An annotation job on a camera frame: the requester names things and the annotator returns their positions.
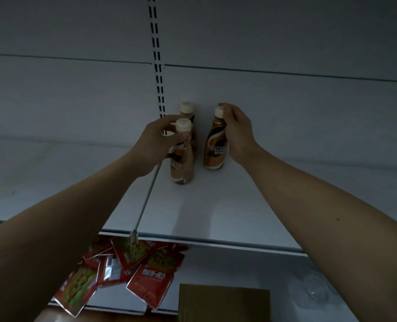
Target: cardboard box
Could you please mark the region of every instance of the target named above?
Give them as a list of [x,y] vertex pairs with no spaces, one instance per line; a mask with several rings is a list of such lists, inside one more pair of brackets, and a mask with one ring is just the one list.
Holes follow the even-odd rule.
[[179,322],[270,322],[270,291],[181,284]]

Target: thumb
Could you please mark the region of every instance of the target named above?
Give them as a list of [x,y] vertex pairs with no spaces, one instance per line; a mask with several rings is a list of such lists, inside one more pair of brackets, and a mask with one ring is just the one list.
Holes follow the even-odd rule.
[[224,104],[224,121],[227,125],[233,124],[236,122],[233,116],[233,109],[230,104]]
[[175,133],[172,136],[165,136],[164,139],[168,148],[170,148],[173,147],[174,145],[177,145],[178,143],[188,140],[189,135],[190,135],[189,132],[180,132],[180,133]]

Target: white bottle cap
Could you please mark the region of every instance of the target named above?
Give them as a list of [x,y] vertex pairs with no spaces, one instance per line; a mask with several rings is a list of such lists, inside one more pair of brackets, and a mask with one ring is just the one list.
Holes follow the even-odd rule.
[[194,104],[192,102],[183,102],[180,106],[180,112],[185,114],[194,113]]
[[224,118],[224,107],[223,106],[217,106],[215,108],[215,116],[220,119]]
[[189,132],[192,129],[192,123],[189,119],[179,119],[176,121],[177,132]]

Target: person's right hand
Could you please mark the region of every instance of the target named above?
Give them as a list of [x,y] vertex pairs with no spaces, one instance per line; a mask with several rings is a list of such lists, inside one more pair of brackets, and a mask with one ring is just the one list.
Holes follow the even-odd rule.
[[223,102],[219,106],[224,107],[224,120],[227,123],[225,134],[230,145],[230,156],[243,165],[250,155],[261,149],[253,136],[251,120],[233,104]]

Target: coffee bottle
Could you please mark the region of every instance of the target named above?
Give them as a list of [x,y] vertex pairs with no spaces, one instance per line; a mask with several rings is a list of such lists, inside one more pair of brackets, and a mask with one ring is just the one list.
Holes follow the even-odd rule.
[[225,136],[224,107],[215,108],[215,116],[212,121],[212,128],[204,146],[203,165],[208,169],[219,169],[224,165],[227,155],[227,138]]
[[[192,123],[189,119],[176,121],[176,132],[191,132]],[[195,158],[192,151],[191,136],[188,140],[178,143],[170,154],[170,176],[174,183],[188,184],[194,178]]]
[[195,118],[194,104],[192,102],[183,102],[182,105],[180,106],[180,115],[185,119],[189,119],[192,123],[191,145],[195,157],[197,156],[197,139],[196,139],[197,131],[194,124],[194,118]]

